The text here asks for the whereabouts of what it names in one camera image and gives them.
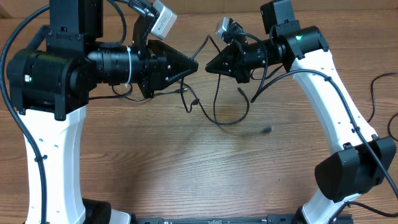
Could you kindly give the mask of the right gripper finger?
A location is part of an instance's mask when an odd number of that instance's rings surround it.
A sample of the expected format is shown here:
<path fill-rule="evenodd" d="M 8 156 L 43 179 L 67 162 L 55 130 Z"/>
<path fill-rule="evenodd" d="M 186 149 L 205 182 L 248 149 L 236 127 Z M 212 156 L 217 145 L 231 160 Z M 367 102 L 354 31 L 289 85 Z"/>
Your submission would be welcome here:
<path fill-rule="evenodd" d="M 226 65 L 230 68 L 234 68 L 234 54 L 236 53 L 236 47 L 227 45 L 214 59 L 207 63 L 207 65 Z"/>
<path fill-rule="evenodd" d="M 224 75 L 224 76 L 227 76 L 227 77 L 234 78 L 235 80 L 238 80 L 237 75 L 234 72 L 234 68 L 230 68 L 230 67 L 228 67 L 226 65 L 223 65 L 223 64 L 221 64 L 221 65 L 207 65 L 205 67 L 205 70 L 208 73 L 217 73 L 217 74 Z"/>

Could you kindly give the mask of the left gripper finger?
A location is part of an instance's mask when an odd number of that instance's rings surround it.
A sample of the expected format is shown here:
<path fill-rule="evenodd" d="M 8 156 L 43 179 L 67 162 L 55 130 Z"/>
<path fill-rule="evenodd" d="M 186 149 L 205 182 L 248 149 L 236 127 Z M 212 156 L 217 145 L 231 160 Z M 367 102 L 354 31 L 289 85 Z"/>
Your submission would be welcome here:
<path fill-rule="evenodd" d="M 175 50 L 169 45 L 156 40 L 155 41 L 156 56 L 166 67 L 170 67 L 173 72 L 196 72 L 198 63 L 186 56 L 185 54 Z"/>
<path fill-rule="evenodd" d="M 194 68 L 165 68 L 155 73 L 155 90 L 163 90 L 178 80 L 195 73 L 198 67 Z"/>

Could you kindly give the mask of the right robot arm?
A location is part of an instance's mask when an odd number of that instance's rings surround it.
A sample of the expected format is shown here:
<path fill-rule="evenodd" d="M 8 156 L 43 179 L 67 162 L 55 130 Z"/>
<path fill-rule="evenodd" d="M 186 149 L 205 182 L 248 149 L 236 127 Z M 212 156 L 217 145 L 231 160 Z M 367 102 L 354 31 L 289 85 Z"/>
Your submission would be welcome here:
<path fill-rule="evenodd" d="M 319 28 L 303 28 L 290 1 L 261 6 L 267 40 L 250 34 L 225 17 L 216 34 L 226 47 L 206 65 L 206 71 L 247 83 L 251 72 L 280 64 L 305 92 L 325 132 L 330 156 L 315 167 L 317 191 L 292 215 L 268 215 L 267 223 L 351 223 L 342 211 L 384 181 L 397 148 L 381 138 L 362 117 L 333 62 Z"/>

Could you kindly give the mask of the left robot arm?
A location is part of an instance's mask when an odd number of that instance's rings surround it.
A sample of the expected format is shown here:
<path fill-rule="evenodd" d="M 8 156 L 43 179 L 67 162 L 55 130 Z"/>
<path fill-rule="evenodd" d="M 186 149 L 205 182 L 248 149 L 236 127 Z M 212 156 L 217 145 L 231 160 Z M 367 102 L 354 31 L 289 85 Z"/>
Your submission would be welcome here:
<path fill-rule="evenodd" d="M 103 2 L 51 0 L 50 22 L 13 58 L 1 53 L 1 93 L 27 151 L 27 223 L 132 223 L 109 202 L 83 198 L 80 142 L 90 92 L 98 84 L 137 85 L 145 99 L 197 71 L 198 63 L 164 39 L 177 15 L 161 1 L 128 1 L 138 13 L 131 45 L 102 41 Z"/>

